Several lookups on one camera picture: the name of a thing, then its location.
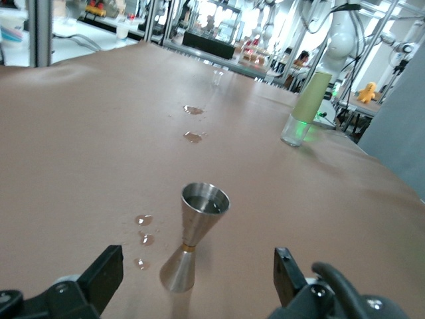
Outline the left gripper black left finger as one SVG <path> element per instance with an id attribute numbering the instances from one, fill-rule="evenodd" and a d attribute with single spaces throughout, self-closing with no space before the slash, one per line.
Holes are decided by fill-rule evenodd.
<path id="1" fill-rule="evenodd" d="M 82 273 L 64 276 L 39 295 L 1 291 L 2 318 L 100 318 L 124 277 L 122 246 L 108 246 Z"/>

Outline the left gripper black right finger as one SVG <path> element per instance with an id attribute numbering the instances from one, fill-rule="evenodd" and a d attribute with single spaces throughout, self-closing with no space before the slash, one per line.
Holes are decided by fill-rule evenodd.
<path id="1" fill-rule="evenodd" d="M 281 302 L 270 318 L 407 318 L 383 296 L 359 294 L 334 266 L 315 262 L 308 281 L 287 248 L 274 251 L 274 285 Z"/>

